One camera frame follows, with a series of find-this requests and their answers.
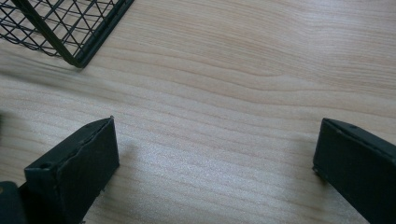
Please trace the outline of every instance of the light wood surface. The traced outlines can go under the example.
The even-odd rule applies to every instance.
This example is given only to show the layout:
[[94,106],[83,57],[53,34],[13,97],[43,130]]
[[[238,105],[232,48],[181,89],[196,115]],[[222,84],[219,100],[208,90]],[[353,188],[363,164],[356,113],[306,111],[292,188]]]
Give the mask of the light wood surface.
[[394,0],[135,0],[83,70],[0,46],[0,181],[115,117],[86,223],[365,223],[311,170],[320,121],[396,144]]

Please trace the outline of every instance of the basket frame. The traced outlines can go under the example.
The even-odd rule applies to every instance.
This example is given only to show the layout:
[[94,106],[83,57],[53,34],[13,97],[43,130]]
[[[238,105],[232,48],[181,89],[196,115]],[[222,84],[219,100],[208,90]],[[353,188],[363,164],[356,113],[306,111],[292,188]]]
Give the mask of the basket frame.
[[57,53],[64,58],[65,61],[78,68],[83,68],[90,62],[128,10],[129,6],[134,2],[134,0],[119,0],[115,3],[114,7],[111,8],[106,17],[96,27],[91,36],[88,37],[84,45],[74,56],[72,52],[67,49],[62,40],[50,29],[29,0],[11,1],[15,7],[21,11],[25,18],[32,23],[37,31],[52,45]]

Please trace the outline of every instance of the wire mesh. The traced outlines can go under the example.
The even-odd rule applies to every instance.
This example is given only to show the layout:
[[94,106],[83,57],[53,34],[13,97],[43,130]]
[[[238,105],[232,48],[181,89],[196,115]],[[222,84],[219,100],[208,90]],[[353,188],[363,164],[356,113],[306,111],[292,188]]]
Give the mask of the wire mesh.
[[[14,2],[11,0],[0,2],[0,37],[32,50],[43,51],[49,56],[61,56],[59,50],[43,36],[42,31],[26,19],[26,12],[23,14]],[[71,55],[76,57],[79,53],[85,53],[84,50],[89,50],[84,46],[90,38],[100,35],[95,32],[98,27],[107,27],[114,20],[107,15],[119,10],[120,4],[128,7],[127,3],[132,4],[133,0],[29,0],[28,2],[38,13],[40,20],[48,25]]]

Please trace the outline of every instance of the wooden table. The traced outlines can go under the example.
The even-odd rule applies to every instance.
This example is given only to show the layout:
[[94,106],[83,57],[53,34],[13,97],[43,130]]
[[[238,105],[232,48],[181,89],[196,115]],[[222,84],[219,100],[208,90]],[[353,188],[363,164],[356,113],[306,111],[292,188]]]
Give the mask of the wooden table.
[[135,0],[91,63],[1,40],[0,181],[113,115],[86,223],[364,223],[312,168],[322,118],[396,144],[396,2]]

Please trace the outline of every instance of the black wire basket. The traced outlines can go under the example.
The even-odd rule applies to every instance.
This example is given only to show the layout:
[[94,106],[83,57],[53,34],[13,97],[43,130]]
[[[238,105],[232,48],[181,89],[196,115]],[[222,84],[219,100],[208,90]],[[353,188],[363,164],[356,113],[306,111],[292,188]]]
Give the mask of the black wire basket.
[[0,38],[85,67],[134,0],[1,0]]

